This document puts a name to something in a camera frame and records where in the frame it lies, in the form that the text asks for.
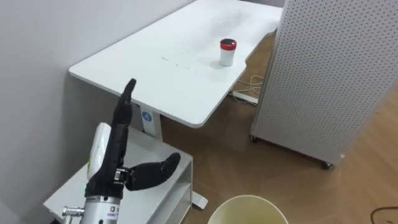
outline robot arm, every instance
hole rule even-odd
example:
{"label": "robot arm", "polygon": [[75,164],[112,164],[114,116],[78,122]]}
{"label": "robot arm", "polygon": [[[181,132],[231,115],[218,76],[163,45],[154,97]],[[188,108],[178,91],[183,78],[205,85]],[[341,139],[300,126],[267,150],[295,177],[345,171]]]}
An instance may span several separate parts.
{"label": "robot arm", "polygon": [[124,186],[130,191],[158,186],[168,180],[180,162],[173,153],[165,161],[124,167],[128,127],[132,119],[131,93],[136,80],[126,85],[113,113],[111,125],[99,124],[88,165],[85,206],[65,207],[63,223],[81,217],[81,224],[116,224]]}

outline red lid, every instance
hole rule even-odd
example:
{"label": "red lid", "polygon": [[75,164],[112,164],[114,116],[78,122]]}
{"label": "red lid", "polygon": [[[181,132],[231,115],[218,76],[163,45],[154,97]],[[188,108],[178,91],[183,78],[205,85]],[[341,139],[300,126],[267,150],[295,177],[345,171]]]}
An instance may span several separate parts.
{"label": "red lid", "polygon": [[233,39],[223,39],[220,41],[220,47],[223,50],[235,50],[236,41]]}

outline caster wheel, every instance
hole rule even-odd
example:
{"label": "caster wheel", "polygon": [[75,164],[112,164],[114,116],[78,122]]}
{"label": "caster wheel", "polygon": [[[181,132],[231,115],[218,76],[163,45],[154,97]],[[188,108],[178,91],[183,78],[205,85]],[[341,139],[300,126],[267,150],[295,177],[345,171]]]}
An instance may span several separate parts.
{"label": "caster wheel", "polygon": [[253,135],[250,135],[250,141],[251,142],[256,143],[256,142],[258,142],[258,140],[259,140],[259,138],[255,137]]}
{"label": "caster wheel", "polygon": [[328,162],[322,162],[321,169],[323,170],[330,170],[333,167],[333,164]]}

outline desk surface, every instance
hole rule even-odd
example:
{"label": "desk surface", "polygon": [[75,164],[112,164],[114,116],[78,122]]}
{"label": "desk surface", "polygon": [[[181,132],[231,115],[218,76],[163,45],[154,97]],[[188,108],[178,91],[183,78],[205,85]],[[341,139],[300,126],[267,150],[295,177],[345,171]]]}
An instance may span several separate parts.
{"label": "desk surface", "polygon": [[[197,0],[72,66],[70,73],[187,126],[202,126],[244,69],[282,8],[235,0]],[[232,67],[222,67],[220,40],[235,39]]]}

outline desk label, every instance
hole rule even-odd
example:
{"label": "desk label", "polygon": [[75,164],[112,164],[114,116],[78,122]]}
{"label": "desk label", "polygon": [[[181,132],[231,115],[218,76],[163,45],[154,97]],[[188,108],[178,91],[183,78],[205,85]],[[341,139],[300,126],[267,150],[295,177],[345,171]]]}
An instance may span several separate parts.
{"label": "desk label", "polygon": [[150,114],[147,113],[147,112],[142,112],[142,117],[143,117],[146,121],[149,121],[149,122],[152,121],[152,117],[151,117]]}

